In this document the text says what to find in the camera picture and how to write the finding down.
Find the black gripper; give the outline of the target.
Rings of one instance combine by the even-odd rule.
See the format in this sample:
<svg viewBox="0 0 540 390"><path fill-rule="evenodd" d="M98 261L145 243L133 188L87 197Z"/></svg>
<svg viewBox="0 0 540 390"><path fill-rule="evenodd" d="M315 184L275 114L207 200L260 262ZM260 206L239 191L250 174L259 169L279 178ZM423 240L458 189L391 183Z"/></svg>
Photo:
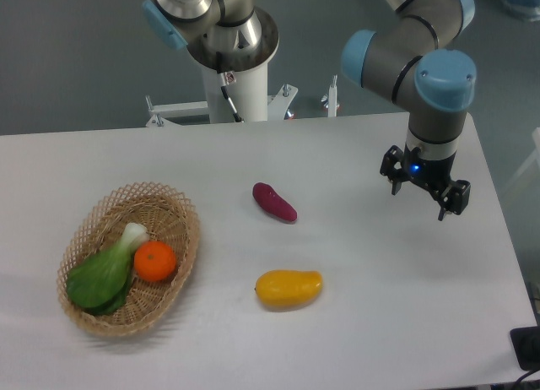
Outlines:
<svg viewBox="0 0 540 390"><path fill-rule="evenodd" d="M392 145L383 155L380 174L391 183L391 194L397 195L404 182L410 181L430 193L439 204L438 220L446 215L460 215L467 207L471 183L451 179L451 170L456 156L453 151L444 159L425 159L420 156L419 147L403 151Z"/></svg>

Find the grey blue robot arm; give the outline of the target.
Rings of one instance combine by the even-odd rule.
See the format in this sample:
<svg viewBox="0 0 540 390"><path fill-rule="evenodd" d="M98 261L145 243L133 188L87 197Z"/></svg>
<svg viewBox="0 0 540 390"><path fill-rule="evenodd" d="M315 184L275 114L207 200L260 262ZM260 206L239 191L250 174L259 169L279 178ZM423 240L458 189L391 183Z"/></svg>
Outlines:
<svg viewBox="0 0 540 390"><path fill-rule="evenodd" d="M453 180L458 139L474 97L477 70L449 43L471 23L473 0L386 0L397 14L386 35L360 30L341 55L343 75L408 115L403 148L391 147L381 174L397 192L404 182L424 189L440 214L460 214L470 184ZM202 70L213 123L284 119L294 89L275 96L267 66L278 49L273 18L254 0L144 0L143 14L171 49L187 49Z"/></svg>

